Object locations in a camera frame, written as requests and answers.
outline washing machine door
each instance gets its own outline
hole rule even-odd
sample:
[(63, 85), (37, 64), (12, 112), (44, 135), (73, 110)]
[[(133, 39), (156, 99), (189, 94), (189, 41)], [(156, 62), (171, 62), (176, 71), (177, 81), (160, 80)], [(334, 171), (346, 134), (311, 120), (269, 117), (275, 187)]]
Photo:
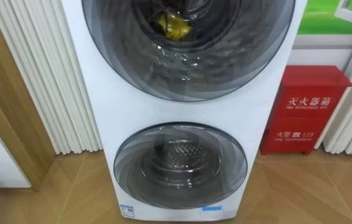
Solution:
[(247, 162), (230, 135), (201, 124), (170, 123), (127, 139), (114, 162), (121, 188), (160, 208), (199, 208), (219, 202), (244, 182)]
[(166, 100), (228, 94), (264, 69), (295, 0), (82, 0), (98, 50), (138, 89)]

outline wooden wall panel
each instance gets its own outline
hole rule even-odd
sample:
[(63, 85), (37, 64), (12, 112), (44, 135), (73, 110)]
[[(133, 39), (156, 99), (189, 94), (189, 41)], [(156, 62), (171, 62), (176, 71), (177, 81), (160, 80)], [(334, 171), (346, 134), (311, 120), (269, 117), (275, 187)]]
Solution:
[(0, 137), (33, 189), (38, 189), (55, 151), (1, 31)]

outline red box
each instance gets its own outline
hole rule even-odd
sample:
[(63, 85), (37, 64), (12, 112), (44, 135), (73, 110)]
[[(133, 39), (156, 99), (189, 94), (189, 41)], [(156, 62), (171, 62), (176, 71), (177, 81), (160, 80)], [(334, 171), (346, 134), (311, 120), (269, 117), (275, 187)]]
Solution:
[(328, 118), (276, 118), (266, 130), (261, 152), (304, 152), (310, 154)]
[(309, 154), (349, 79), (335, 66), (287, 66), (261, 143), (269, 152)]
[(329, 117), (351, 82), (335, 66), (287, 66), (274, 116)]

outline label sticker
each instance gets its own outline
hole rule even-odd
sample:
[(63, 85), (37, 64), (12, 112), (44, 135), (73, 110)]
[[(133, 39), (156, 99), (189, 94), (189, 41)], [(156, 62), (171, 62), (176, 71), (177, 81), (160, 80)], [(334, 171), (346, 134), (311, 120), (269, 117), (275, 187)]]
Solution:
[(122, 216), (134, 218), (134, 209), (129, 205), (121, 205)]
[(206, 206), (206, 207), (202, 207), (202, 210), (204, 212), (207, 212), (207, 211), (219, 211), (221, 209), (222, 209), (221, 206)]

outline washing machine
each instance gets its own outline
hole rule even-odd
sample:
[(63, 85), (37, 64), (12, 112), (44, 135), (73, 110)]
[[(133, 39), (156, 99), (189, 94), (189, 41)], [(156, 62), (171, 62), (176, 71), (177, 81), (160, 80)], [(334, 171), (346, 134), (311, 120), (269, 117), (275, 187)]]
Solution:
[(306, 0), (62, 3), (122, 216), (235, 217)]

